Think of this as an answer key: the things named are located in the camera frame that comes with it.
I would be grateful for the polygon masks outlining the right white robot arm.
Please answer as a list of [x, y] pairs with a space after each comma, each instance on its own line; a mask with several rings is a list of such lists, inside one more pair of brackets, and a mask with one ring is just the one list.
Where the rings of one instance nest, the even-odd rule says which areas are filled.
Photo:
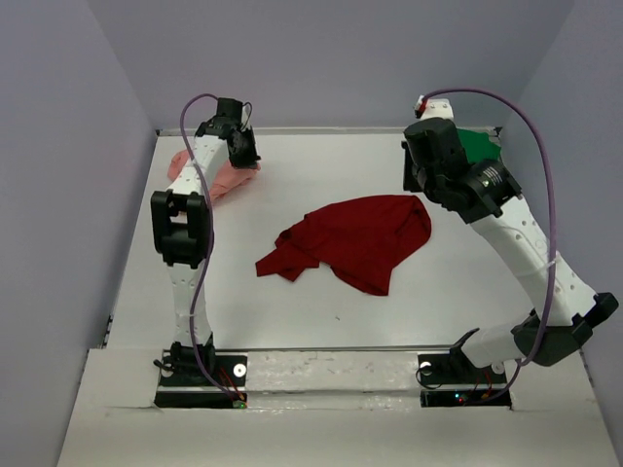
[[551, 367], [579, 350], [618, 309], [616, 298], [587, 285], [551, 247], [502, 162], [468, 159], [453, 121], [420, 120], [403, 135], [404, 188], [457, 213], [491, 245], [532, 304], [520, 323], [468, 331], [433, 361], [432, 383], [472, 383], [483, 369], [526, 357]]

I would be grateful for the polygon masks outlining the dark red t shirt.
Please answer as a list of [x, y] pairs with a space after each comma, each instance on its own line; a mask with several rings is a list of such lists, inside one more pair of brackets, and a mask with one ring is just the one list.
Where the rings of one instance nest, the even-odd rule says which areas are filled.
[[294, 282], [324, 264], [349, 286], [389, 293], [393, 270], [431, 238], [432, 222], [416, 196], [382, 195], [336, 202], [305, 214], [282, 231], [256, 263], [259, 276]]

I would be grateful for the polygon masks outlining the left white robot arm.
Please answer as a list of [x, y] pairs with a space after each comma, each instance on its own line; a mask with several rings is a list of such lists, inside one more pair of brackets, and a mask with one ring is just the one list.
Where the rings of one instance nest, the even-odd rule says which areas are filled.
[[152, 232], [173, 289], [175, 330], [169, 354], [155, 363], [195, 384], [214, 379], [216, 352], [205, 310], [204, 281], [214, 248], [209, 189], [224, 166], [255, 169], [260, 157], [250, 123], [252, 104], [202, 93], [185, 104], [179, 126], [188, 160], [163, 191], [150, 198]]

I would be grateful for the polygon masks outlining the pink t shirt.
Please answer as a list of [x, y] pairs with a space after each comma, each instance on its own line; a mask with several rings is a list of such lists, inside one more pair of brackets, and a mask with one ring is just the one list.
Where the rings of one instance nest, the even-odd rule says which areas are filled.
[[[167, 178], [170, 181], [174, 181], [179, 176], [189, 159], [190, 157], [187, 150], [176, 153], [170, 161], [167, 170]], [[255, 168], [235, 168], [230, 162], [225, 163], [219, 169], [209, 187], [210, 199], [217, 200], [222, 198], [227, 193], [247, 184], [260, 172], [260, 170], [260, 164], [257, 164]]]

